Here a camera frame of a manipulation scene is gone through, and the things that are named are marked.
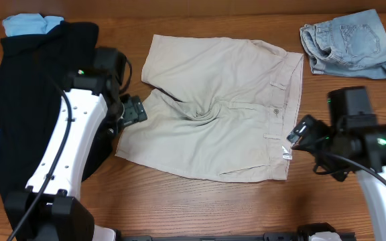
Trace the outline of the beige cotton shorts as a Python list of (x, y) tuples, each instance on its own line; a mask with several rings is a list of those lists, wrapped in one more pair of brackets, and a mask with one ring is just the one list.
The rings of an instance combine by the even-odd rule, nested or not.
[(190, 179), (287, 179), (303, 56), (261, 40), (154, 35), (141, 79), (147, 119), (116, 154)]

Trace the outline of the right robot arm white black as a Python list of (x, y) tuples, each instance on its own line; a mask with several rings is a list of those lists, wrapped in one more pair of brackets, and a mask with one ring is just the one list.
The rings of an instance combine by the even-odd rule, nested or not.
[(297, 151), (315, 158), (313, 171), (343, 182), (354, 173), (369, 209), (376, 240), (386, 240), (386, 124), (380, 125), (367, 89), (327, 94), (330, 125), (304, 116), (287, 136)]

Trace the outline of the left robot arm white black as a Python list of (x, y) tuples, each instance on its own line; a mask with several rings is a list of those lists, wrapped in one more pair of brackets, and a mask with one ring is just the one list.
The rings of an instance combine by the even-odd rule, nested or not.
[(4, 202), (10, 240), (120, 240), (119, 230), (97, 226), (80, 203), (80, 187), (96, 136), (113, 139), (147, 120), (138, 96), (124, 80), (131, 62), (115, 48), (99, 47), (91, 68), (67, 73), (60, 111), (40, 164), (23, 191)]

